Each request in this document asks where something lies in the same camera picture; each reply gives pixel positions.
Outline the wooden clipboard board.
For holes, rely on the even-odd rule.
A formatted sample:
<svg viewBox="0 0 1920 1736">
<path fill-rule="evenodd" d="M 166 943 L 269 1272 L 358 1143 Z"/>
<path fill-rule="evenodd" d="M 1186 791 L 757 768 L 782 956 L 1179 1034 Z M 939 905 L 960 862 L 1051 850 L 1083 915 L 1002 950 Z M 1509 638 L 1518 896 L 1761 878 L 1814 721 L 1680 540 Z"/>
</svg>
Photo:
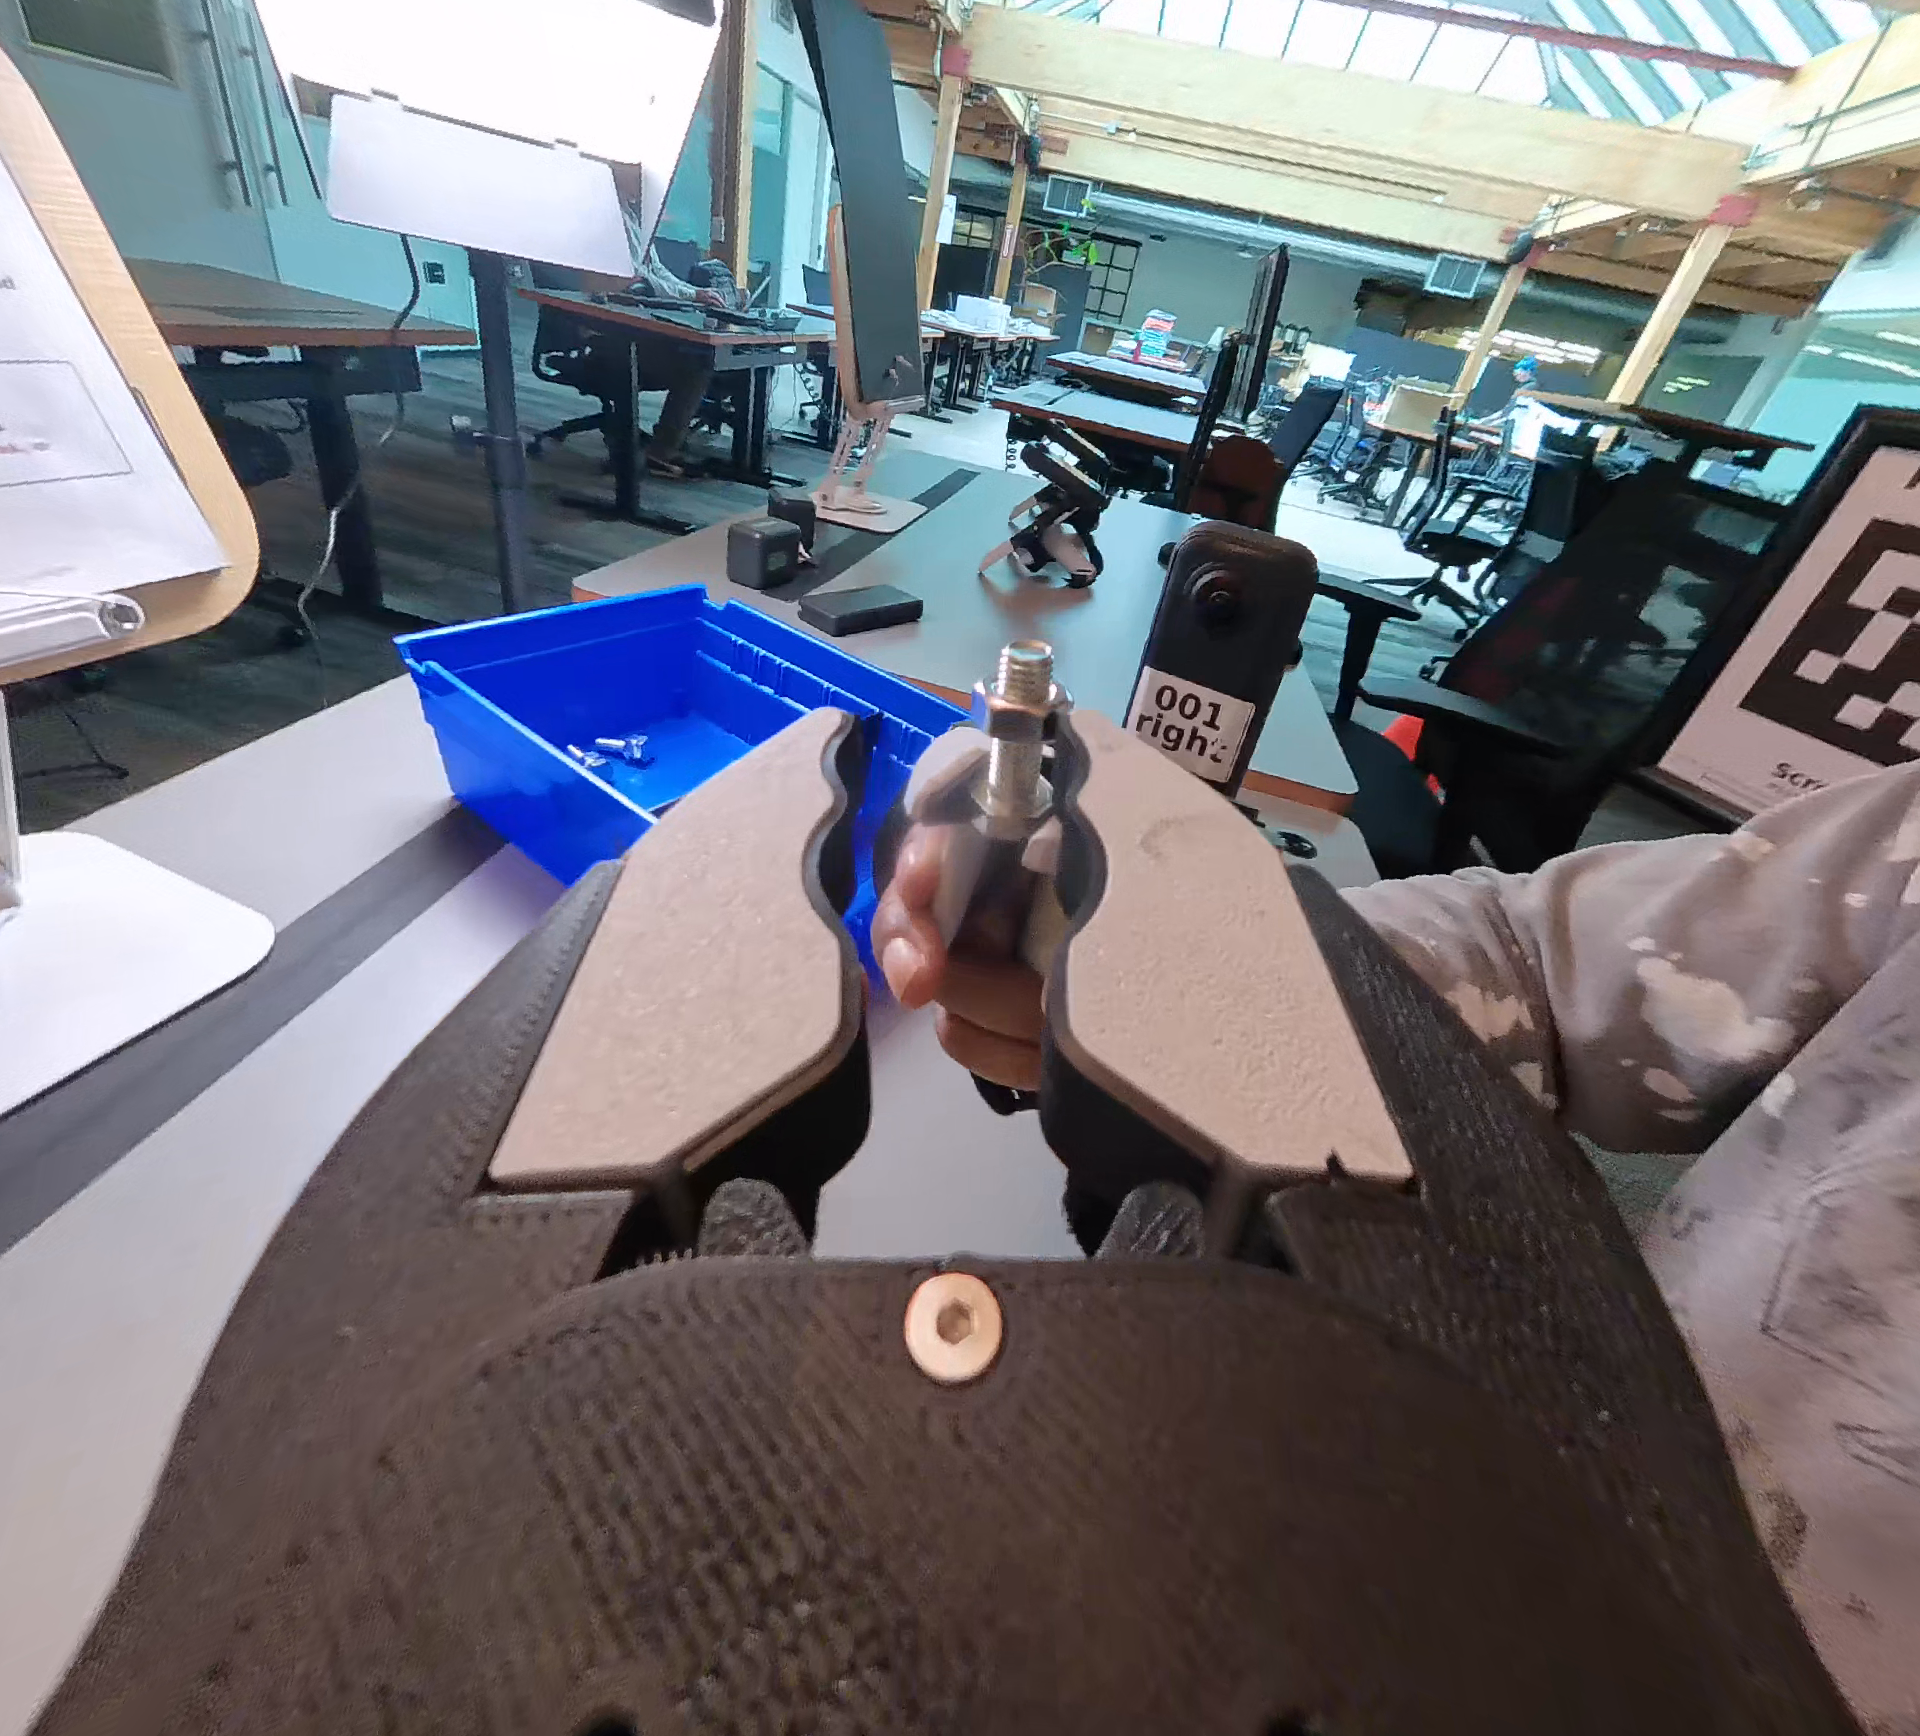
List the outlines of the wooden clipboard board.
<svg viewBox="0 0 1920 1736">
<path fill-rule="evenodd" d="M 227 553 L 220 572 L 142 584 L 107 599 L 4 596 L 4 684 L 16 687 L 170 644 L 227 622 L 257 584 L 258 541 L 254 510 L 227 454 L 133 287 L 52 122 L 11 59 L 4 59 L 5 169 Z"/>
</svg>

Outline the person's spattered grey sweatshirt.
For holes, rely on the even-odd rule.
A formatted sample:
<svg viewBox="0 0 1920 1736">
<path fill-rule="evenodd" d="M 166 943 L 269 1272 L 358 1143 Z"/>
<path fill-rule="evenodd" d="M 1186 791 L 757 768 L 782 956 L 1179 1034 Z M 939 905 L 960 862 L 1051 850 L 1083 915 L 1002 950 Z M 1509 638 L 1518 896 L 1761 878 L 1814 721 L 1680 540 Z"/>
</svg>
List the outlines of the person's spattered grey sweatshirt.
<svg viewBox="0 0 1920 1736">
<path fill-rule="evenodd" d="M 1917 1102 L 1775 1077 L 1643 1236 L 1796 1620 L 1917 1730 Z"/>
</svg>

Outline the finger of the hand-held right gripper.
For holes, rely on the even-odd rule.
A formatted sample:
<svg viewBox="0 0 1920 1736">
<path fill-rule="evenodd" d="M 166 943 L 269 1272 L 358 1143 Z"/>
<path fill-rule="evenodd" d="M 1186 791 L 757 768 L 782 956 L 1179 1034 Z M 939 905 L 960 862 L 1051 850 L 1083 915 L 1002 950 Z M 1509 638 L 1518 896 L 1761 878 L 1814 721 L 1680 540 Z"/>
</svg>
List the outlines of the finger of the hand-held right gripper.
<svg viewBox="0 0 1920 1736">
<path fill-rule="evenodd" d="M 1054 818 L 1020 859 L 1029 884 L 1017 956 L 1051 978 L 1062 956 L 1079 956 L 1108 896 L 1108 855 L 1092 818 Z"/>
<path fill-rule="evenodd" d="M 902 788 L 902 813 L 911 830 L 945 840 L 932 925 L 951 946 L 974 906 L 989 865 L 986 782 L 992 740 L 986 734 L 945 734 L 914 763 Z"/>
</svg>

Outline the black cube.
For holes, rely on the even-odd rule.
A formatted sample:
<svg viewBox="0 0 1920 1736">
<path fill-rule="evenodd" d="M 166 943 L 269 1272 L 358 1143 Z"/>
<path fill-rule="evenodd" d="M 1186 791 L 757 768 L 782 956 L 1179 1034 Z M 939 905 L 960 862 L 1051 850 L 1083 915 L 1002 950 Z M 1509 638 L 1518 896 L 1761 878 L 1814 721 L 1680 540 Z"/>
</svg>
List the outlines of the black cube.
<svg viewBox="0 0 1920 1736">
<path fill-rule="evenodd" d="M 726 525 L 726 578 L 738 590 L 782 593 L 814 568 L 817 525 L 813 515 L 742 518 Z"/>
</svg>

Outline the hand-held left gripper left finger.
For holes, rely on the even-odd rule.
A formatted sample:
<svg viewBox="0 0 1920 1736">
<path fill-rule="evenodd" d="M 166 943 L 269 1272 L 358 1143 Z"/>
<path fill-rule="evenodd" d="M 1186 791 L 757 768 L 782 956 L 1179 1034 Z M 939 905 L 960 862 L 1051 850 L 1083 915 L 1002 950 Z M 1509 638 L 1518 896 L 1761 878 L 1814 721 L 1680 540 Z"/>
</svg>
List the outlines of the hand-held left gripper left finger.
<svg viewBox="0 0 1920 1736">
<path fill-rule="evenodd" d="M 802 713 L 635 843 L 494 1146 L 494 1190 L 748 1175 L 817 1205 L 873 1116 L 846 928 L 864 772 L 860 715 Z"/>
</svg>

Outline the black and white marker board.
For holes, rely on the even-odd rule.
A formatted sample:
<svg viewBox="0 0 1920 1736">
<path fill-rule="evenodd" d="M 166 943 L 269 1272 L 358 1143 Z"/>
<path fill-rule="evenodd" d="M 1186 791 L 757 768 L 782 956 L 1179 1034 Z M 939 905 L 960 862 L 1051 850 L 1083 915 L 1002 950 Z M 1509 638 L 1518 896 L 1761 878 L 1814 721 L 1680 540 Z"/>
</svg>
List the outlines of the black and white marker board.
<svg viewBox="0 0 1920 1736">
<path fill-rule="evenodd" d="M 1698 813 L 1748 818 L 1915 763 L 1915 410 L 1853 413 L 1758 584 L 1656 780 Z"/>
</svg>

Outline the person's right hand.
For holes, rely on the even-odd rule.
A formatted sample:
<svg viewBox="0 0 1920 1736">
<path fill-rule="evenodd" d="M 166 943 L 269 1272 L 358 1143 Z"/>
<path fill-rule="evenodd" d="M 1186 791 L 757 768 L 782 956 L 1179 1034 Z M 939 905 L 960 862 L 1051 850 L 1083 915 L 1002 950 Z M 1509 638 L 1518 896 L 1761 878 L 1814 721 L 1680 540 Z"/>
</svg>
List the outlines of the person's right hand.
<svg viewBox="0 0 1920 1736">
<path fill-rule="evenodd" d="M 946 1056 L 1001 1106 L 1027 1106 L 1043 1074 L 1043 981 L 1017 956 L 1010 896 L 980 893 L 946 946 L 932 925 L 945 840 L 910 830 L 873 915 L 873 956 L 893 1000 L 932 1011 Z"/>
</svg>

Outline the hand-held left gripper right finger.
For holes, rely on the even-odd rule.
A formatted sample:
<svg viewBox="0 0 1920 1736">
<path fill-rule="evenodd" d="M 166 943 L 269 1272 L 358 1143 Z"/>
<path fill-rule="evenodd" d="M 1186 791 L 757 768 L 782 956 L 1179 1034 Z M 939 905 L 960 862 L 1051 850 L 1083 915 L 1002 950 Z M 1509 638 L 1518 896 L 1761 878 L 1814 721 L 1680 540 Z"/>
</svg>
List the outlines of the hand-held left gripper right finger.
<svg viewBox="0 0 1920 1736">
<path fill-rule="evenodd" d="M 1043 987 L 1043 1143 L 1117 1205 L 1195 1190 L 1243 1221 L 1274 1193 L 1415 1177 L 1292 865 L 1229 799 L 1098 713 L 1062 725 L 1065 933 Z"/>
</svg>

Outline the black and white gripper tool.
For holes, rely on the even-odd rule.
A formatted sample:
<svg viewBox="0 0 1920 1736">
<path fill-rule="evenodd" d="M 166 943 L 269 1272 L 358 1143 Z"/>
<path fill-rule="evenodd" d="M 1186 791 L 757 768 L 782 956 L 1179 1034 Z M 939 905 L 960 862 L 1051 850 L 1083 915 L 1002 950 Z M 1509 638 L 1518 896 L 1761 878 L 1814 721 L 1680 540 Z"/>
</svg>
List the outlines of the black and white gripper tool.
<svg viewBox="0 0 1920 1736">
<path fill-rule="evenodd" d="M 983 557 L 977 578 L 1007 568 L 1020 579 L 1092 593 L 1102 575 L 1098 525 L 1117 500 L 1112 460 L 1086 434 L 1043 424 L 1020 444 L 1020 462 L 1039 490 L 1012 510 L 1007 540 Z"/>
</svg>

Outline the black office chair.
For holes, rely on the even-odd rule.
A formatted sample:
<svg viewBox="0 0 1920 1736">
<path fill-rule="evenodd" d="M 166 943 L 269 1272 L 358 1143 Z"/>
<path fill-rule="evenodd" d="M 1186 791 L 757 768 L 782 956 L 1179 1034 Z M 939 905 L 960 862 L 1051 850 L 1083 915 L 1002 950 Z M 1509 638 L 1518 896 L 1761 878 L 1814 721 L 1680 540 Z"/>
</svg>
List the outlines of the black office chair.
<svg viewBox="0 0 1920 1736">
<path fill-rule="evenodd" d="M 1327 596 L 1346 612 L 1332 705 L 1346 818 L 1386 881 L 1570 855 L 1702 643 L 1676 572 L 1628 593 L 1555 568 L 1411 675 L 1380 665 L 1408 602 L 1346 579 Z"/>
</svg>

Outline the flat black box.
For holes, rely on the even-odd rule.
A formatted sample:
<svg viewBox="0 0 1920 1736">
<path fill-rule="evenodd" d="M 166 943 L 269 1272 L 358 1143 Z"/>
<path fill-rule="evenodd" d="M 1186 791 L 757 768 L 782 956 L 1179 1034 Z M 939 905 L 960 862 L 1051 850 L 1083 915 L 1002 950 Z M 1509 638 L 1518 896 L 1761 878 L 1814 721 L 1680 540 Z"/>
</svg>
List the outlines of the flat black box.
<svg viewBox="0 0 1920 1736">
<path fill-rule="evenodd" d="M 813 593 L 801 599 L 805 627 L 840 643 L 923 618 L 923 599 L 892 584 L 871 584 L 846 593 Z"/>
</svg>

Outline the blue plastic bin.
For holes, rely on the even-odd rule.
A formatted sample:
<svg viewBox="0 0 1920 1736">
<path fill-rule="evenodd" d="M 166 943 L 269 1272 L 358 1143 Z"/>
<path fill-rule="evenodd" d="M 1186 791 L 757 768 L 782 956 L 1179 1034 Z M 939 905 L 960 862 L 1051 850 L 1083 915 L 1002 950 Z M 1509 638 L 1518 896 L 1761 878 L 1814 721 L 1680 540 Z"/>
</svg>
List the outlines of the blue plastic bin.
<svg viewBox="0 0 1920 1736">
<path fill-rule="evenodd" d="M 836 707 L 863 721 L 868 772 L 852 827 L 846 928 L 868 975 L 885 888 L 888 815 L 929 741 L 961 725 L 946 702 L 748 602 L 685 584 L 399 643 L 460 805 L 561 887 L 621 862 L 689 791 Z M 648 768 L 582 772 L 564 744 L 643 735 Z"/>
</svg>

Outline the person's right forearm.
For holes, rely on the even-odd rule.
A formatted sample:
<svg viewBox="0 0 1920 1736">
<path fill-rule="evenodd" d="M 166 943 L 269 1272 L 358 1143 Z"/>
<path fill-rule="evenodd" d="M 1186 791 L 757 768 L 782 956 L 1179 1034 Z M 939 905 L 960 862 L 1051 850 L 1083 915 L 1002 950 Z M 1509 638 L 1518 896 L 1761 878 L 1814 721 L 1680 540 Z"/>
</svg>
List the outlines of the person's right forearm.
<svg viewBox="0 0 1920 1736">
<path fill-rule="evenodd" d="M 1731 833 L 1342 899 L 1561 1125 L 1693 1153 L 1805 1093 L 1796 1062 L 1865 994 L 1917 1016 L 1917 766 Z"/>
</svg>

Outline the brown office desk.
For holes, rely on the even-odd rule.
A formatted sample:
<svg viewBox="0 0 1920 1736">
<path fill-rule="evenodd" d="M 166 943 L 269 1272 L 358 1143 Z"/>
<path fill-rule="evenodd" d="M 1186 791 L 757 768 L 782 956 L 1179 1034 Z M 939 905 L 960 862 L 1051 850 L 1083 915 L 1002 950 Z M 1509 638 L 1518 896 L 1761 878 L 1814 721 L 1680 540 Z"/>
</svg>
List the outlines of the brown office desk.
<svg viewBox="0 0 1920 1736">
<path fill-rule="evenodd" d="M 304 406 L 342 599 L 358 615 L 388 618 L 349 401 L 416 399 L 420 354 L 467 354 L 476 334 L 436 319 L 397 322 L 349 297 L 233 269 L 161 259 L 126 269 L 161 338 L 188 357 L 182 374 L 210 421 L 235 403 Z"/>
<path fill-rule="evenodd" d="M 666 365 L 663 399 L 693 378 L 699 378 L 702 396 L 714 382 L 738 390 L 726 479 L 757 490 L 801 484 L 770 466 L 774 378 L 801 371 L 813 357 L 833 360 L 826 334 L 770 331 L 748 325 L 742 313 L 696 303 L 546 288 L 533 288 L 529 300 L 535 307 L 533 378 L 596 406 L 596 415 L 546 428 L 535 437 L 535 449 L 595 429 L 605 441 L 613 466 L 605 499 L 564 499 L 564 507 L 673 540 L 693 532 L 693 525 L 648 507 L 642 494 L 657 462 L 657 438 L 639 424 L 642 378 L 651 360 Z"/>
</svg>

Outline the steel hex bolt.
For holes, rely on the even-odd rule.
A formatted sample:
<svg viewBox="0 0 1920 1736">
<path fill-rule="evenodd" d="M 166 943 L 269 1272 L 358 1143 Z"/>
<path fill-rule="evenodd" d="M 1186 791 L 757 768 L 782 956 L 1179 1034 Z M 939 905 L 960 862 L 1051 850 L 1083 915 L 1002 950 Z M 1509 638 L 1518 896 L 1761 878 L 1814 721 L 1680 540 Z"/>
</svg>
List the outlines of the steel hex bolt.
<svg viewBox="0 0 1920 1736">
<path fill-rule="evenodd" d="M 1010 694 L 1043 694 L 1055 684 L 1054 650 L 1043 643 L 1010 643 L 986 680 Z M 1051 735 L 1039 744 L 992 741 L 983 813 L 996 833 L 1015 833 L 1051 809 L 1046 741 Z"/>
</svg>

